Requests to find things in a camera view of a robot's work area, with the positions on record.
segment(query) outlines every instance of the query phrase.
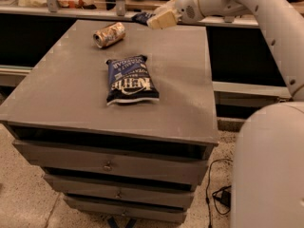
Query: drawer knob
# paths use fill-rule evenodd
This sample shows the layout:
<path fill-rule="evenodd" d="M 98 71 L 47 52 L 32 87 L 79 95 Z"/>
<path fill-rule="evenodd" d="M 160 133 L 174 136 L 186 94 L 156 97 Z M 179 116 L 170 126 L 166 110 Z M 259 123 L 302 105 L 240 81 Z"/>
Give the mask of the drawer knob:
<path fill-rule="evenodd" d="M 115 199 L 120 200 L 122 198 L 122 193 L 118 192 L 117 195 L 115 196 Z"/>
<path fill-rule="evenodd" d="M 107 164 L 104 166 L 104 171 L 111 171 L 111 161 L 108 161 Z"/>

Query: soda can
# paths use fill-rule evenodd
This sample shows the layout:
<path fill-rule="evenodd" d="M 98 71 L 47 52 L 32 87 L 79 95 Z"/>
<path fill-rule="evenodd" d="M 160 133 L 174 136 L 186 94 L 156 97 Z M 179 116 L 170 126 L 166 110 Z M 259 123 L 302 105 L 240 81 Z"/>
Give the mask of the soda can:
<path fill-rule="evenodd" d="M 125 28 L 121 22 L 101 28 L 93 35 L 98 48 L 107 48 L 108 46 L 122 40 L 124 37 Z"/>

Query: table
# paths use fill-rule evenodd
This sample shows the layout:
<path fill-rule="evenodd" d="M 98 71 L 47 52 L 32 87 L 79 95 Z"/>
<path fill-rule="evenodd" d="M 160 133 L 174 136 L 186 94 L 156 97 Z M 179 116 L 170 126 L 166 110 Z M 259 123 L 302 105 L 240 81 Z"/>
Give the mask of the table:
<path fill-rule="evenodd" d="M 13 145 L 80 210 L 183 222 L 218 144 L 205 29 L 123 23 L 125 38 L 98 49 L 111 22 L 77 21 L 0 106 Z M 147 55 L 160 101 L 106 106 L 105 61 Z"/>

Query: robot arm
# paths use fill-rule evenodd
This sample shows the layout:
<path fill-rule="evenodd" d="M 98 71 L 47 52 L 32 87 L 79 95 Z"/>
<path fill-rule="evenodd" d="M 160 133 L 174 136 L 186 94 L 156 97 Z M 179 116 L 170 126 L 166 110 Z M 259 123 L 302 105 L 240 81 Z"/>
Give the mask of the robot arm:
<path fill-rule="evenodd" d="M 252 13 L 294 100 L 304 101 L 304 18 L 286 0 L 174 0 L 148 21 L 152 29 L 210 15 Z"/>

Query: black panel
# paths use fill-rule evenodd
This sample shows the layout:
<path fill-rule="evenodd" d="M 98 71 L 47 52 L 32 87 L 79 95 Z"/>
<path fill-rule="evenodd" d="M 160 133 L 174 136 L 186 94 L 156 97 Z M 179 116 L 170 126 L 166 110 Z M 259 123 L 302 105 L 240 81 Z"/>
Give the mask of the black panel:
<path fill-rule="evenodd" d="M 34 67 L 74 18 L 0 14 L 0 65 Z"/>
<path fill-rule="evenodd" d="M 213 81 L 285 86 L 258 28 L 208 27 Z"/>

